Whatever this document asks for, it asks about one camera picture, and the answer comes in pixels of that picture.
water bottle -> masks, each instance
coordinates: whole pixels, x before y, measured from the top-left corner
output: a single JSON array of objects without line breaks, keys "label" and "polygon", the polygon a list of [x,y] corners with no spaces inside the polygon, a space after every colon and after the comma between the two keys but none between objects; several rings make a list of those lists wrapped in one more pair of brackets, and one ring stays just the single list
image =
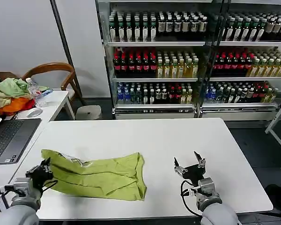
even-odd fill
[{"label": "water bottle", "polygon": [[34,83],[31,78],[26,78],[27,89],[29,94],[33,97],[36,102],[36,107],[45,107],[46,101],[42,96],[42,92],[39,90],[38,84]]}]

white desk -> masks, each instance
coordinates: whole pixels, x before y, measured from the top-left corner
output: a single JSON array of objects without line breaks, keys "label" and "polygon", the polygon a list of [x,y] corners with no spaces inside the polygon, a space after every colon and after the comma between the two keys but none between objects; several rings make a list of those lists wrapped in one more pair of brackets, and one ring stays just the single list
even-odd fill
[{"label": "white desk", "polygon": [[[182,178],[174,172],[197,163],[196,150],[207,162],[223,202],[237,213],[273,208],[255,173],[222,119],[52,121],[41,133],[14,176],[40,164],[41,149],[81,159],[122,157],[140,152],[145,160],[145,201],[80,198],[49,189],[37,212],[40,219],[114,219],[190,216],[180,197]],[[196,210],[195,197],[186,197]]]},{"label": "white desk", "polygon": [[[28,145],[26,146],[19,161],[15,164],[0,165],[0,185],[6,185],[11,181],[11,178],[37,140],[38,136],[41,134],[48,122],[56,118],[61,108],[66,104],[66,101],[68,101],[68,94],[68,91],[54,91],[44,97],[47,101],[47,106],[42,108],[43,112],[35,117],[41,118],[42,120],[38,125],[36,131],[34,132],[34,135],[32,136]],[[17,119],[27,119],[27,115],[30,112],[31,110],[26,110],[18,113]]]}]

metal pole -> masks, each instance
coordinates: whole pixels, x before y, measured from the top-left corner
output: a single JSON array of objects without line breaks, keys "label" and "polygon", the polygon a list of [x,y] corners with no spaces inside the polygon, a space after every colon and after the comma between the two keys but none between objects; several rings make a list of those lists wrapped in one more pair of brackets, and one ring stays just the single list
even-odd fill
[{"label": "metal pole", "polygon": [[[65,51],[65,54],[66,54],[66,57],[67,57],[67,61],[75,69],[73,61],[72,61],[72,57],[71,57],[71,54],[70,54],[69,46],[67,45],[67,39],[66,39],[66,36],[65,36],[64,29],[62,27],[62,23],[61,23],[61,19],[60,19],[60,16],[59,16],[58,9],[57,9],[56,1],[50,0],[50,3],[51,3],[51,6],[52,6],[55,21],[56,21],[56,24],[57,24],[57,27],[58,27],[60,39],[61,39],[62,45],[64,47],[64,51]],[[76,84],[76,87],[77,87],[78,91],[82,95],[76,73],[75,73],[74,80],[75,80],[75,84]]]}]

green fabric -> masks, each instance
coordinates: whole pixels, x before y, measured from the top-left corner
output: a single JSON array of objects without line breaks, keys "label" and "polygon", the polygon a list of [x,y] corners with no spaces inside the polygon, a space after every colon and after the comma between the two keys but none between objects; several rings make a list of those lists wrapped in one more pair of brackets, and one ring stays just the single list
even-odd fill
[{"label": "green fabric", "polygon": [[82,161],[52,150],[42,150],[58,183],[52,189],[80,197],[144,200],[144,159],[138,152],[112,159]]},{"label": "green fabric", "polygon": [[[44,91],[49,88],[40,86],[39,89],[40,91]],[[4,81],[0,82],[0,91],[13,98],[30,98],[30,94],[27,90],[27,83],[22,79],[6,78]]]}]

shelf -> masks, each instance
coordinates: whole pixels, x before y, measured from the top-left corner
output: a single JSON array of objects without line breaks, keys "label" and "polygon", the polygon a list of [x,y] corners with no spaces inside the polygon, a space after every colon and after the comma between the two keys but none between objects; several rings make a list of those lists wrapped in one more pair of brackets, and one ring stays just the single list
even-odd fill
[{"label": "shelf", "polygon": [[195,82],[197,78],[113,78],[115,82]]},{"label": "shelf", "polygon": [[221,41],[220,46],[265,46],[281,47],[281,42],[265,41]]},{"label": "shelf", "polygon": [[281,80],[278,77],[211,77],[209,81],[273,81]]},{"label": "shelf", "polygon": [[231,0],[231,3],[281,5],[281,0]]},{"label": "shelf", "polygon": [[116,109],[193,109],[193,104],[116,105]]},{"label": "shelf", "polygon": [[147,42],[108,42],[109,46],[114,47],[142,47],[142,46],[168,46],[168,47],[182,47],[182,46],[203,46],[205,41],[147,41]]},{"label": "shelf", "polygon": [[214,108],[278,108],[277,103],[204,103],[203,109],[214,109]]}]

